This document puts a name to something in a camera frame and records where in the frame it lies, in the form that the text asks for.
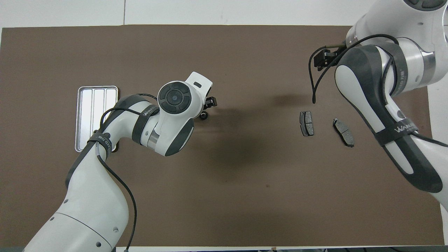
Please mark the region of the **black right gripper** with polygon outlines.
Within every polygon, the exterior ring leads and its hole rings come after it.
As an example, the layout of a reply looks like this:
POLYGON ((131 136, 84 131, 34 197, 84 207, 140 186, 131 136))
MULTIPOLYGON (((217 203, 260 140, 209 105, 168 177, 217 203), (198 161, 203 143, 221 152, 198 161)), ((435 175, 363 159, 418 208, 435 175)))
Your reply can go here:
POLYGON ((323 70, 327 65, 330 65, 331 62, 335 62, 335 64, 337 64, 340 61, 338 56, 341 53, 341 49, 335 51, 324 49, 324 52, 318 52, 314 56, 314 67, 317 68, 317 70, 323 70))

